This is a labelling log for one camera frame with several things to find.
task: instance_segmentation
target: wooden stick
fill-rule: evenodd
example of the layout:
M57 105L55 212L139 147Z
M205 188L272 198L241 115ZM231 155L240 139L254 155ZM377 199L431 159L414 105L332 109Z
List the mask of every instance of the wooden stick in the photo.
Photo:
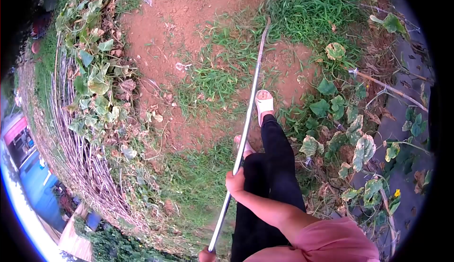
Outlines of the wooden stick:
M417 102L416 100L414 100L413 98L409 97L408 95L406 95L405 93L401 92L400 90L397 90L395 88L392 88L390 87L389 85L385 84L385 83L382 83L381 81L377 80L377 79L374 79L373 77L370 77L368 75L365 75L359 71L356 71L356 74L363 77L363 78L367 78L368 80L371 80L372 82L374 83L377 83L379 85L381 85L382 87L384 87L385 89L389 89L390 91L394 92L395 94L398 94L400 95L401 97L405 98L405 99L408 99L410 100L411 102L413 102L414 104L416 104L419 108L421 108L422 110L428 112L427 108L425 108L421 103Z

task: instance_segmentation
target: plant stem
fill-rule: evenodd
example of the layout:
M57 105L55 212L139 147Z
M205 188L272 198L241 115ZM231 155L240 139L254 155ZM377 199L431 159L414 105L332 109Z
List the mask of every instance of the plant stem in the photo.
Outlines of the plant stem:
M417 145L413 145L413 144L410 143L410 142L396 142L396 143L398 143L398 144L410 145L410 146L415 147L415 148L417 148L417 149L420 149L421 151L424 151L425 153L427 153L428 155L430 155L430 152L428 152L427 150L425 150L425 149L423 149L422 147L419 147L419 146L417 146Z
M386 197L386 193L384 192L383 188L380 188L380 194L381 198L383 199L383 204L384 207L386 208L386 211L388 212L389 216L389 230L391 231L391 255L392 257L394 255L394 252L396 251L396 243L397 243L397 235L394 227L394 218L393 215L389 213L389 204L388 204L388 198Z
M377 79L374 79L373 77L370 77L368 75L365 75L365 74L363 74L363 73L361 73L359 71L357 71L356 74L358 74L359 76L361 76L363 78L367 78L368 80L371 80L374 83L377 83L377 84L383 86L385 89L389 89L390 91L400 95L401 97L403 97L405 99L410 100L411 102L416 104L419 108L421 108L422 110L428 112L427 108L425 108L421 103L417 102L416 100L414 100L413 98L409 97L408 95L406 95L405 93L401 92L400 90L397 90L397 89L395 89L393 87L390 87L389 85L387 85L385 83L382 83L381 81L379 81Z

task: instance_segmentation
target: green leaf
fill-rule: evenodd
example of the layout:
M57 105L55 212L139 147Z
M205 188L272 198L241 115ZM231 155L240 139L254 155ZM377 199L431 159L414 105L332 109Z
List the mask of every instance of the green leaf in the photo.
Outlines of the green leaf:
M326 144L330 151L338 151L341 146L348 142L348 138L344 132L337 131Z
M309 118L306 121L306 128L308 129L315 129L318 127L318 122L312 116L309 116Z
M410 37L408 35L407 29L405 28L404 25L400 23L399 18L397 18L396 15L393 13L389 13L386 18L383 20L383 27L386 28L386 30L389 33L394 33L394 32L399 32L402 34L402 36L409 41Z
M80 109L82 109L82 110L88 109L89 106L90 106L90 103L91 103L91 99L90 98L79 100Z
M331 101L331 103L332 103L331 109L332 109L333 111L339 110L339 108L340 108L341 106L344 106L344 103L345 103L343 97L340 96L340 95L336 96L335 98L333 98L333 99L330 100L330 101Z
M417 123L413 123L410 132L413 136L417 137L421 134L421 127Z
M420 113L420 114L418 114L418 115L416 116L416 118L415 118L415 123L419 125L419 124L421 124L422 121L423 121L423 116L422 116L422 114Z
M402 132L409 131L411 129L411 121L406 120L404 125L402 126Z
M334 83L328 82L326 80L326 78L323 78L323 80L320 82L319 86L317 87L317 90L320 91L320 93L323 95L335 94L337 92L337 89L334 86Z
M376 146L372 136L364 134L355 146L355 154L353 155L353 170L359 172L374 155Z
M361 191L362 191L361 188L359 190L355 190L353 188L348 188L342 193L341 198L344 202L348 202L349 200L360 195Z
M330 109L330 105L326 102L326 100L322 99L319 102L311 104L309 108L318 117L326 117L326 111Z
M376 17L375 15L372 15L372 14L369 16L369 18L370 18L372 21L378 22L378 23L380 23L380 24L383 24L383 22L384 22L383 20L379 19L378 17Z
M300 152L304 153L306 157L313 157L316 152L322 154L324 151L325 147L309 135L306 135L300 148Z
M405 111L405 119L407 121L413 121L413 118L415 117L415 111L413 108L408 107L407 110Z
M345 179L349 175L349 173L351 173L351 165L349 165L348 163L342 163L340 167L339 177Z
M120 150L124 154L126 161L130 161L137 156L137 151L127 145L121 145Z
M400 152L400 146L397 142L393 142L391 147L386 149L386 155L384 156L384 160L389 162L391 158L397 157Z
M88 87L87 85L83 82L83 79L81 76L76 76L73 82L74 88L76 91L81 94L81 95L88 95Z
M110 86L105 83L96 83L93 80L88 81L88 91L90 93L95 93L97 95L104 95L109 89L110 89Z
M113 39L110 39L110 40L108 40L106 42L99 43L99 45L98 45L99 50L101 50L101 51L110 51L112 49L113 44L114 44L113 41L114 41Z
M325 52L328 59L340 61L345 55L345 48L341 44L334 42L325 47Z
M93 56L90 53L85 52L84 50L79 51L79 56L82 59L83 65L86 67L93 61Z
M347 107L347 123L352 123L358 116L358 107Z
M383 181L381 179L371 179L366 182L364 188L364 202L367 202L383 188Z
M359 98L359 99L363 99L367 96L366 94L366 88L360 84L357 88L356 88L356 93L355 93L356 97Z
M345 133L347 135L347 138L350 141L350 145L356 145L356 142L360 139L360 137L363 134L363 131L361 130L363 128L363 115L359 114L356 116L356 119L353 121L353 123L350 125L350 127L347 129L347 132Z

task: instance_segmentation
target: person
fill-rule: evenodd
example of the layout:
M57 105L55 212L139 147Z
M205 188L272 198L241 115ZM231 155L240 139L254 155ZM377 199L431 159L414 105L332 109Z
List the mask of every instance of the person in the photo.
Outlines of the person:
M227 190L237 201L231 262L379 261L377 247L353 220L306 214L292 147L273 116L273 97L260 90L255 103L265 153L247 143L243 167L226 176ZM199 254L201 262L215 259L207 248Z

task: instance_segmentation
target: dead leaf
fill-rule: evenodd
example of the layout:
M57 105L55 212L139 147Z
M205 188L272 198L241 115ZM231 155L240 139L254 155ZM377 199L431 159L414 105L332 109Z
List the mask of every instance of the dead leaf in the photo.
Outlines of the dead leaf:
M415 193L421 193L423 191L423 186L424 186L424 178L425 178L425 169L422 171L416 171L415 172L415 180L416 180L416 185L415 185Z
M112 50L112 51L110 51L111 55L117 56L117 57L120 57L122 53L123 53L122 50Z
M369 117L369 119L372 121L372 122L375 122L377 124L381 124L381 121L380 121L380 118L378 118L377 115L375 114L372 114L371 112L367 111L367 110L364 110L364 113Z
M366 63L366 67L368 67L369 69L375 71L376 73L380 74L380 71L377 69L376 66L370 64L370 63Z
M328 127L326 126L321 126L321 131L320 131L328 140L330 140L332 138L332 134L331 134L331 131L330 129L328 129Z
M164 211L166 212L166 214L168 216L171 216L173 213L175 213L175 210L173 209L172 201L170 201L169 199L167 199L164 202Z
M380 112L381 112L382 116L385 116L393 121L396 121L396 118L393 116L393 114L391 114L391 112L388 111L388 109L386 109L384 107L380 107Z
M406 81L400 81L400 83L407 89L411 89L411 85L407 83Z

